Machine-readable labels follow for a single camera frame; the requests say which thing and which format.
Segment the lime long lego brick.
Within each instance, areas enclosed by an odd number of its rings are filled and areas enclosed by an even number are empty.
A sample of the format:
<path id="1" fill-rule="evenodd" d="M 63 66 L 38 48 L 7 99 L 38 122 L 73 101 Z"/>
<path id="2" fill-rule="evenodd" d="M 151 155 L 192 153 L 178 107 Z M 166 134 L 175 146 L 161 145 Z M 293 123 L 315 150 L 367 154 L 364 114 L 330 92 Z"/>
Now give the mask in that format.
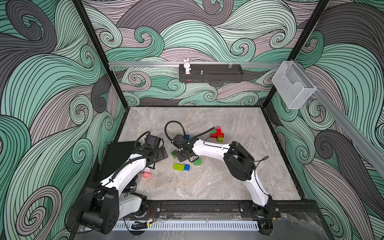
<path id="1" fill-rule="evenodd" d="M 184 171 L 185 165 L 174 163 L 173 169 L 177 171 Z"/>

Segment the long red lego brick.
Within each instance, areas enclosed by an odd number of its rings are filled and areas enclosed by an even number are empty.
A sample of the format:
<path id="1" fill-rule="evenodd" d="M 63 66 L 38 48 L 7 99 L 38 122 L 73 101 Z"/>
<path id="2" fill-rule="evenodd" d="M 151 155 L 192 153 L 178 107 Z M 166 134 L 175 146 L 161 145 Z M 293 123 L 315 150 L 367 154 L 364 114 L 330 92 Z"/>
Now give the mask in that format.
<path id="1" fill-rule="evenodd" d="M 222 130 L 216 130 L 214 134 L 210 135 L 211 138 L 218 138 L 218 137 L 224 138 L 224 136 L 225 134 L 222 132 Z"/>

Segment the pink toy figure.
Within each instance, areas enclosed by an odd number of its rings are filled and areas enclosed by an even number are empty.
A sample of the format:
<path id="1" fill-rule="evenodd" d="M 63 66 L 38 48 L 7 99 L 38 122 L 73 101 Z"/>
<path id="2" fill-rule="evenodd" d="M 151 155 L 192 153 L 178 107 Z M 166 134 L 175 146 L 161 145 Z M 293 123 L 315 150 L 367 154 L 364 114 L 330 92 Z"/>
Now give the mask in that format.
<path id="1" fill-rule="evenodd" d="M 152 172 L 150 170 L 144 170 L 142 173 L 141 173 L 141 177 L 142 179 L 144 180 L 148 180 L 152 177 Z"/>

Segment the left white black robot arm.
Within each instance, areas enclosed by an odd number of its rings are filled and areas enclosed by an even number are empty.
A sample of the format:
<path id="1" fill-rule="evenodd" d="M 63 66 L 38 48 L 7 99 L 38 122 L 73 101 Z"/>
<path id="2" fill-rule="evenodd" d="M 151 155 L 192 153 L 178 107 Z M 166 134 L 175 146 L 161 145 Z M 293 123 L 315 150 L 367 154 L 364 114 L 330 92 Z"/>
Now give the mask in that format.
<path id="1" fill-rule="evenodd" d="M 90 183 L 80 197 L 80 225 L 108 234 L 119 219 L 133 214 L 147 214 L 147 197 L 137 193 L 126 193 L 130 182 L 146 168 L 154 169 L 157 162 L 168 157 L 164 140 L 149 131 L 141 136 L 144 143 L 135 142 L 135 148 L 127 160 L 112 174 L 99 182 Z"/>

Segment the aluminium rail wall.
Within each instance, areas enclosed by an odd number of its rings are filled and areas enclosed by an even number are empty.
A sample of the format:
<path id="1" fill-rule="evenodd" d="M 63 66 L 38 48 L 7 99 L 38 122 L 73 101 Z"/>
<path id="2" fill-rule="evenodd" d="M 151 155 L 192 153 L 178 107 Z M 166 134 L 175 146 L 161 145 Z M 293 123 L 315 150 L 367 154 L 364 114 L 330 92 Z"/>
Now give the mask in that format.
<path id="1" fill-rule="evenodd" d="M 315 98 L 323 104 L 327 112 L 338 123 L 338 126 L 353 141 L 354 146 L 359 149 L 360 153 L 364 155 L 374 169 L 383 177 L 383 152 L 377 149 L 370 139 L 348 118 L 348 114 L 351 111 L 347 108 L 347 92 L 342 90 L 332 76 L 322 69 L 310 67 L 306 70 L 299 63 L 297 63 L 297 66 L 300 70 L 300 78 L 304 82 L 315 86 Z"/>
<path id="2" fill-rule="evenodd" d="M 191 62 L 191 65 L 241 65 L 244 68 L 279 68 L 283 62 Z M 178 68 L 184 62 L 108 62 L 110 68 Z"/>

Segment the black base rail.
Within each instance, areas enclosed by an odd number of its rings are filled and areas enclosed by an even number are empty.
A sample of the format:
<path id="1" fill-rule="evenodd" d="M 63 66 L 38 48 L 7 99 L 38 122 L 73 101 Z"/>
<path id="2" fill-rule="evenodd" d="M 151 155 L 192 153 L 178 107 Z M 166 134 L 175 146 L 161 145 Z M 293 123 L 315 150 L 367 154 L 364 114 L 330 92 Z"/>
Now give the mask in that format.
<path id="1" fill-rule="evenodd" d="M 258 207 L 251 200 L 148 200 L 144 211 L 138 214 L 128 214 L 126 219 L 169 219 L 176 215 L 207 215 L 229 214 L 252 220 L 268 220 L 283 214 L 306 218 L 307 216 L 322 216 L 315 201 L 293 200 L 273 201 L 267 207 Z"/>

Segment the white pink bunny figurine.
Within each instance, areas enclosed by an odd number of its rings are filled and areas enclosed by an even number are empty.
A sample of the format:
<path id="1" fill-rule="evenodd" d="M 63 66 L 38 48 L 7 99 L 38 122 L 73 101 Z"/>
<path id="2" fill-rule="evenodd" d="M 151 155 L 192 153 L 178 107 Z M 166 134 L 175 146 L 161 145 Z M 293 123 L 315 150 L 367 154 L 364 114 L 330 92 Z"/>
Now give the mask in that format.
<path id="1" fill-rule="evenodd" d="M 185 74 L 190 75 L 191 74 L 191 63 L 189 59 L 183 59 L 184 62 L 184 69 L 185 69 Z"/>

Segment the green lego brick right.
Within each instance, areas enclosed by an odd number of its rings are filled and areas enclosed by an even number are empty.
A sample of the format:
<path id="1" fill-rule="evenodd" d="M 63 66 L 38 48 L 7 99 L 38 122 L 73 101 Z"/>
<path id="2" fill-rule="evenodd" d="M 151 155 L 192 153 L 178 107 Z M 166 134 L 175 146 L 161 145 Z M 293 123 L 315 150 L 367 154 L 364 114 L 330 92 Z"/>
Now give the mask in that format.
<path id="1" fill-rule="evenodd" d="M 202 165 L 202 160 L 198 158 L 197 160 L 194 161 L 195 166 L 201 166 Z"/>

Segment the aluminium rail right wall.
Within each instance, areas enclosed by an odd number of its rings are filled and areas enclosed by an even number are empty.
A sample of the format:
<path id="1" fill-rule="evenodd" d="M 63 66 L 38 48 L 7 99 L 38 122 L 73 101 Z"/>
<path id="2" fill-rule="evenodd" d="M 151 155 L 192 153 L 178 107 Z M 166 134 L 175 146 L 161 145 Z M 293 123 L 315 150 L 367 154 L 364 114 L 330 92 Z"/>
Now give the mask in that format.
<path id="1" fill-rule="evenodd" d="M 332 76 L 322 69 L 310 67 L 306 70 L 299 63 L 297 63 L 297 66 L 300 70 L 300 78 L 304 82 L 315 86 L 315 98 L 323 104 L 327 112 L 338 123 L 338 126 L 353 141 L 354 146 L 359 149 L 360 153 L 364 155 L 374 169 L 383 177 L 383 152 L 377 149 L 370 139 L 348 118 L 348 114 L 351 111 L 347 108 L 347 92 L 342 90 Z"/>

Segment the aluminium rail back wall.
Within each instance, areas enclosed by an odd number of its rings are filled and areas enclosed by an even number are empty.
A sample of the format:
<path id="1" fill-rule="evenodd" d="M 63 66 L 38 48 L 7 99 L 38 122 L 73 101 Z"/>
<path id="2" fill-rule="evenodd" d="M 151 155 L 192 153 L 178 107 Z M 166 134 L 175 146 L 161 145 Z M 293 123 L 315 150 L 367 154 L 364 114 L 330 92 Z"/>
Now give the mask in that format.
<path id="1" fill-rule="evenodd" d="M 241 65 L 244 68 L 279 68 L 283 62 L 191 62 L 191 65 Z M 108 62 L 110 68 L 178 68 L 184 62 Z"/>

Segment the black wall shelf tray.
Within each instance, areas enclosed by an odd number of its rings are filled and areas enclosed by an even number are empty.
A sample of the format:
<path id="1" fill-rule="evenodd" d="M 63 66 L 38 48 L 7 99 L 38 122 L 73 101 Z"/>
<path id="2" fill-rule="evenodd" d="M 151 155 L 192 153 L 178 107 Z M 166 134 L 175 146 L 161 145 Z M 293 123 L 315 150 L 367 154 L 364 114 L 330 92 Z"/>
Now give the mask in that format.
<path id="1" fill-rule="evenodd" d="M 179 65 L 182 83 L 240 83 L 243 77 L 241 65 L 191 65 L 190 75 L 185 74 L 184 65 Z"/>

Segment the clear plastic wall bin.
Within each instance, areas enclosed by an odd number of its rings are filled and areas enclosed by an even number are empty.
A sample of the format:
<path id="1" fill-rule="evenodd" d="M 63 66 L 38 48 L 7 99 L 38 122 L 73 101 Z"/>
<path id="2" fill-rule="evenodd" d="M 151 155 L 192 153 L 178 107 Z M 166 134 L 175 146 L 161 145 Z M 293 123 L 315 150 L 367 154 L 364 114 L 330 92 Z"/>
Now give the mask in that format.
<path id="1" fill-rule="evenodd" d="M 284 61 L 272 82 L 287 108 L 298 110 L 317 90 L 304 67 L 295 61 Z"/>

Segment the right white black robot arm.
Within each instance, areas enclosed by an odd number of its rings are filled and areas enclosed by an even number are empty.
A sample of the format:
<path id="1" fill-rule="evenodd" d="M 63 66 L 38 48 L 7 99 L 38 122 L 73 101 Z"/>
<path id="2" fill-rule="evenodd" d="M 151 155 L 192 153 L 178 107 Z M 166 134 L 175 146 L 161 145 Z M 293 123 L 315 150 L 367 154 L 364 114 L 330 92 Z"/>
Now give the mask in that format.
<path id="1" fill-rule="evenodd" d="M 251 195 L 255 214 L 261 219 L 272 220 L 281 216 L 275 201 L 258 177 L 256 163 L 261 161 L 256 161 L 240 143 L 208 143 L 199 138 L 187 140 L 181 135 L 176 135 L 171 143 L 178 149 L 177 158 L 180 162 L 193 157 L 209 157 L 224 162 L 231 175 L 245 184 Z"/>

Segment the black box on table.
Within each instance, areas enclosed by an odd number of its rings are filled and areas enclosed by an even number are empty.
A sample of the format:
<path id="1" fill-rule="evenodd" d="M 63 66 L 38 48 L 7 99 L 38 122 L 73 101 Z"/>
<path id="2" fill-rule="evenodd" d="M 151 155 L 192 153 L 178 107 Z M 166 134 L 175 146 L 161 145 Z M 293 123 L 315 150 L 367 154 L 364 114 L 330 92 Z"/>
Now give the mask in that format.
<path id="1" fill-rule="evenodd" d="M 104 161 L 101 165 L 101 172 L 98 180 L 102 181 L 112 175 L 129 159 L 134 149 L 134 141 L 110 143 L 105 151 Z"/>

